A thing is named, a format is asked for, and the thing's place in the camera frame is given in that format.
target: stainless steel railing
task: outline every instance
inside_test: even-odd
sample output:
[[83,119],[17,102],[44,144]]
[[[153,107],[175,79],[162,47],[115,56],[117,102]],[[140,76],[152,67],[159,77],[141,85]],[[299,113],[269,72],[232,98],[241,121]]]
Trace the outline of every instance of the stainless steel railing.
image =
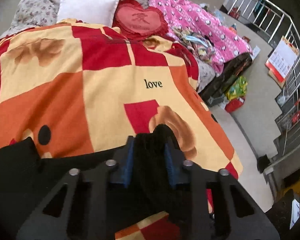
[[279,154],[266,168],[265,173],[269,173],[272,167],[300,147],[300,35],[291,16],[269,0],[234,0],[228,14],[233,8],[240,11],[239,21],[253,29],[273,48],[284,36],[299,51],[277,97],[284,99],[279,104],[282,114],[276,119],[282,134],[275,140]]

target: bolt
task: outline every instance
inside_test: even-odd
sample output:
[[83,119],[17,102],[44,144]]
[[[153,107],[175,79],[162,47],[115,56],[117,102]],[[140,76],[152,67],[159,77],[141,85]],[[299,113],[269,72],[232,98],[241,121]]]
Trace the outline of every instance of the bolt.
[[107,160],[106,161],[107,166],[115,166],[116,164],[117,164],[117,162],[115,160]]
[[228,176],[228,175],[230,174],[229,171],[226,170],[226,169],[221,169],[221,170],[219,171],[219,173],[220,173],[220,175],[222,175],[222,176]]
[[184,160],[183,161],[183,165],[186,167],[192,166],[193,165],[193,161],[191,160]]
[[73,169],[69,170],[69,174],[70,174],[71,176],[78,175],[79,172],[80,172],[79,169],[76,169],[76,168],[73,168]]

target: red heart-shaped pillow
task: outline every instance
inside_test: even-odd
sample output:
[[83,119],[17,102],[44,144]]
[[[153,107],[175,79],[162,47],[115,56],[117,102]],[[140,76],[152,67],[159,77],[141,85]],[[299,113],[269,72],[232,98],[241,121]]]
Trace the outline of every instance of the red heart-shaped pillow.
[[144,40],[152,35],[163,36],[168,32],[168,24],[159,9],[143,9],[135,0],[119,2],[114,14],[115,26],[121,29],[124,36],[133,40]]

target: pink blanket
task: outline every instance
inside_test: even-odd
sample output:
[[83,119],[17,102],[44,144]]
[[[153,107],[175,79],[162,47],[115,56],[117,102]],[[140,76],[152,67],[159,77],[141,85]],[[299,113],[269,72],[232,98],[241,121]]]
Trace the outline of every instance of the pink blanket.
[[193,32],[208,36],[216,48],[211,64],[217,73],[222,73],[225,62],[242,53],[252,53],[248,43],[222,26],[218,18],[201,9],[198,4],[188,0],[149,0],[149,6],[163,12],[169,26],[168,35],[172,38],[178,40],[171,29],[173,26],[189,27]]

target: black dot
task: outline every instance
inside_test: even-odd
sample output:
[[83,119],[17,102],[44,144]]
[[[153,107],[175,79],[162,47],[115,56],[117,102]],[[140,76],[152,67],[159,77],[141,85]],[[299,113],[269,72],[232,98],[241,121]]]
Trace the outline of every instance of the black dot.
[[211,114],[211,117],[213,118],[213,120],[214,120],[216,123],[218,122],[217,119],[214,117],[213,114]]
[[47,125],[44,125],[40,128],[38,134],[38,140],[41,145],[47,145],[51,139],[51,131]]

